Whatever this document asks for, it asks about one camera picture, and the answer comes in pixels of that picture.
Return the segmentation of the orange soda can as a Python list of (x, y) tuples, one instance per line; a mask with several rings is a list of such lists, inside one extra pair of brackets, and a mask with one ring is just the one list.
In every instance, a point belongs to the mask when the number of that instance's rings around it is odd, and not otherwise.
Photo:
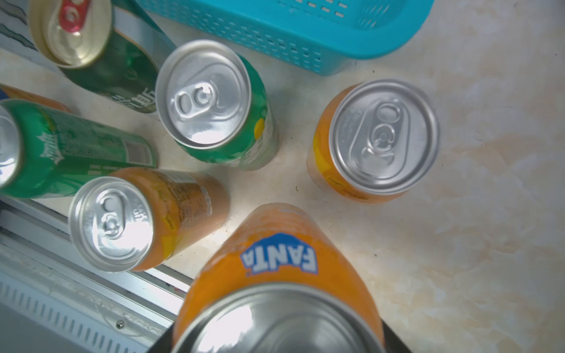
[(307, 158), (322, 190), (354, 202), (401, 197), (432, 169), (440, 125), (430, 97), (396, 79), (350, 86), (325, 108)]
[(228, 192), (209, 174), (127, 168), (79, 189), (69, 234), (94, 268), (142, 272), (216, 232), (229, 211)]
[(252, 211), (197, 275), (174, 352), (384, 352), (375, 301), (302, 209)]
[(31, 101), (34, 103), (42, 104), (47, 107), (54, 108), (56, 110), (61, 110), (70, 113), (70, 110), (62, 103), (49, 99), (37, 94), (32, 94), (31, 92), (23, 91), (18, 88), (11, 87), (9, 85), (1, 84), (1, 100), (5, 99), (23, 99), (26, 101)]

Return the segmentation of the teal plastic basket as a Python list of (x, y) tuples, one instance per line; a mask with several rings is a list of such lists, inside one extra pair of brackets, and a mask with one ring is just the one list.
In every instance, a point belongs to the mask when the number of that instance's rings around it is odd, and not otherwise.
[(144, 10), (322, 76), (396, 51), (433, 0), (140, 1)]

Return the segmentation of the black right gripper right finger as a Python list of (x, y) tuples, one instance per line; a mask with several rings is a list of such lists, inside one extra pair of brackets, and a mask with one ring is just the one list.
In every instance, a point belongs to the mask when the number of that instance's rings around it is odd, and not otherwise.
[(400, 337), (383, 321), (383, 332), (385, 338), (385, 350), (387, 353), (412, 353), (410, 348)]

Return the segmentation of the orange soda can front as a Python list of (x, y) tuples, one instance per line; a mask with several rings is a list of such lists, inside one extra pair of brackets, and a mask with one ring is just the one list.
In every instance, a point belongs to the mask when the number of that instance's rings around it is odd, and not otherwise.
[(54, 108), (56, 110), (61, 110), (70, 113), (70, 110), (62, 103), (49, 99), (37, 94), (32, 94), (31, 92), (23, 91), (18, 88), (11, 87), (9, 85), (1, 84), (1, 100), (5, 99), (23, 99), (26, 101), (31, 101), (34, 103), (42, 104), (47, 107)]

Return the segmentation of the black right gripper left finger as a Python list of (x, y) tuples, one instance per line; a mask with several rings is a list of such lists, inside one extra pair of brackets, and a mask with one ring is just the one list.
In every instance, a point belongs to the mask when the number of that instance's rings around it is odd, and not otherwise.
[(148, 349), (147, 353), (171, 353), (174, 327), (170, 326), (166, 332)]

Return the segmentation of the green gold beer can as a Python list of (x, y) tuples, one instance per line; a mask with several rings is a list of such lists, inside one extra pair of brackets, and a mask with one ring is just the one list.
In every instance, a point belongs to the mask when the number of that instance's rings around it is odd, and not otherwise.
[(136, 1), (30, 1), (38, 51), (74, 84), (146, 115), (176, 46)]

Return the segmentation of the green soda can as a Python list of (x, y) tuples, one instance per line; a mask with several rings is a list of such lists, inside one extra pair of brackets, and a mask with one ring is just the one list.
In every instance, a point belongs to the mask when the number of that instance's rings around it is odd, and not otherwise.
[(191, 157), (255, 171), (277, 154), (277, 125), (265, 85), (241, 55), (216, 41), (175, 49), (156, 82), (157, 114)]
[(157, 165), (157, 152), (138, 134), (23, 99), (1, 101), (3, 195), (70, 197), (97, 177)]

